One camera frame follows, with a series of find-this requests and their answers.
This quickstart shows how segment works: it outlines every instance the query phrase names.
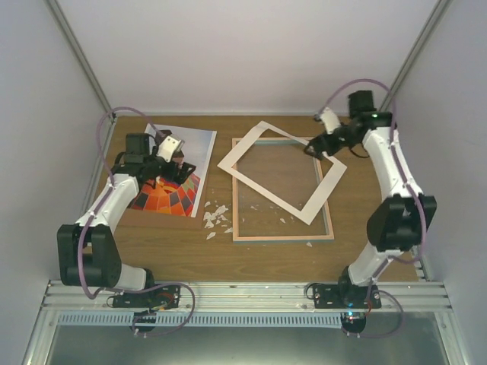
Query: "glass pane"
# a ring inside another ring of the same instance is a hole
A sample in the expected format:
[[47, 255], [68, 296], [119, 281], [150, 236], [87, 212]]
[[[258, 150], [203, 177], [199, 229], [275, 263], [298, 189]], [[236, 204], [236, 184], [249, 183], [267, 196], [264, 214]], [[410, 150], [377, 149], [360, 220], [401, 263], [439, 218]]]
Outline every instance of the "glass pane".
[[[323, 175], [330, 167], [326, 161]], [[238, 161], [237, 169], [299, 210], [320, 183], [316, 161], [304, 154], [302, 144], [287, 138], [258, 140]], [[325, 209], [308, 225], [242, 182], [237, 186], [240, 236], [328, 234]]]
[[[387, 332], [397, 320], [397, 313], [372, 313], [366, 331]], [[60, 326], [47, 363], [440, 365], [445, 359], [434, 316], [408, 313], [403, 330], [382, 340], [347, 338], [333, 328], [188, 327], [144, 339], [128, 327]]]

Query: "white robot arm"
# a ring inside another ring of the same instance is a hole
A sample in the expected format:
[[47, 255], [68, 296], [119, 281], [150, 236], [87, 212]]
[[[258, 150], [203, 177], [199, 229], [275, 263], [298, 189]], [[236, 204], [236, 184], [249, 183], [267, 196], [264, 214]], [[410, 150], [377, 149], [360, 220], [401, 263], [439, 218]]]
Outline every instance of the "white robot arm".
[[333, 155], [343, 147], [363, 144], [374, 165], [382, 203], [368, 220], [368, 242], [360, 256], [344, 269], [334, 298], [321, 300], [336, 307], [363, 308], [369, 299], [369, 287], [377, 283], [387, 266], [421, 244], [423, 226], [427, 229], [431, 223], [436, 201], [433, 196], [424, 196], [412, 178], [399, 144], [399, 133], [392, 125], [392, 114], [374, 108], [371, 91], [349, 95], [349, 114], [348, 125], [340, 123], [328, 108], [315, 116], [315, 120], [323, 123], [325, 132], [313, 138], [304, 151], [321, 159], [323, 153]]
[[[113, 234], [123, 212], [143, 184], [154, 182], [160, 176], [181, 184], [196, 167], [173, 161], [183, 140], [174, 135], [165, 135], [164, 139], [157, 136], [156, 145], [150, 148], [151, 138], [145, 133], [128, 134], [126, 151], [117, 157], [100, 196], [75, 224], [59, 228], [59, 269], [64, 285], [120, 290], [141, 290], [153, 285], [150, 270], [121, 263]], [[88, 244], [91, 252], [81, 256], [80, 245]]]

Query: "white wall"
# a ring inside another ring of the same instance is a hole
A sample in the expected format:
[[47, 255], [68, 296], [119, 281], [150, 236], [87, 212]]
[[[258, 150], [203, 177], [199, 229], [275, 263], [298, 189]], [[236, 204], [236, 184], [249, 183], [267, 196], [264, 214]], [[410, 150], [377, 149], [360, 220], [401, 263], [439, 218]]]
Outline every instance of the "white wall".
[[312, 113], [353, 78], [391, 84], [435, 2], [59, 0], [110, 103], [159, 114]]
[[0, 363], [20, 363], [49, 278], [56, 231], [75, 221], [103, 113], [40, 0], [0, 5]]
[[452, 2], [398, 96], [409, 166], [438, 211], [428, 261], [474, 363], [487, 358], [487, 2]]

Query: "wooden surface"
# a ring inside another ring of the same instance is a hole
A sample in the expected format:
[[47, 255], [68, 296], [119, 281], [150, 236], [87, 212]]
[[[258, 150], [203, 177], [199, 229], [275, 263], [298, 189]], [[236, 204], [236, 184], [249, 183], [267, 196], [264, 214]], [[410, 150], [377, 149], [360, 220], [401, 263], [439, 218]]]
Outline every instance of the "wooden surface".
[[[153, 117], [154, 123], [218, 131], [208, 169], [206, 201], [231, 205], [231, 176], [217, 163], [231, 149], [231, 139], [243, 137], [260, 120], [301, 137], [317, 135], [321, 127], [310, 117], [297, 116], [178, 116]], [[143, 132], [139, 117], [120, 117], [113, 133], [107, 159], [111, 165], [118, 152], [125, 150], [125, 135]], [[263, 137], [276, 137], [266, 132]], [[380, 204], [380, 190], [369, 159], [354, 157], [342, 150], [336, 157], [347, 167], [329, 197], [335, 240], [316, 243], [266, 244], [233, 243], [224, 227], [207, 240], [212, 230], [168, 230], [117, 227], [116, 244], [122, 261], [150, 268], [158, 280], [179, 281], [335, 281], [346, 265], [354, 262], [367, 242], [365, 225]], [[106, 182], [102, 174], [98, 192]], [[225, 215], [231, 221], [231, 210]], [[415, 281], [411, 265], [393, 263], [382, 281]]]

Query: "photograph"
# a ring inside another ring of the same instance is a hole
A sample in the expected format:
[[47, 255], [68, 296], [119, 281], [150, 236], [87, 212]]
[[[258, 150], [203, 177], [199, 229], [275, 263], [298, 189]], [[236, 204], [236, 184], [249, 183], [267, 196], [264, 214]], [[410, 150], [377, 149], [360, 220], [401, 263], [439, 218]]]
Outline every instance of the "photograph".
[[168, 135], [175, 135], [184, 140], [180, 151], [173, 156], [173, 161], [182, 164], [191, 163], [195, 171], [187, 180], [178, 184], [158, 176], [155, 181], [149, 180], [143, 185], [139, 194], [132, 200], [129, 208], [154, 213], [171, 214], [184, 217], [195, 217], [205, 184], [208, 165], [215, 143], [216, 131], [191, 129], [173, 125], [156, 125], [162, 136], [147, 125], [145, 133], [154, 136], [154, 143], [160, 144]]

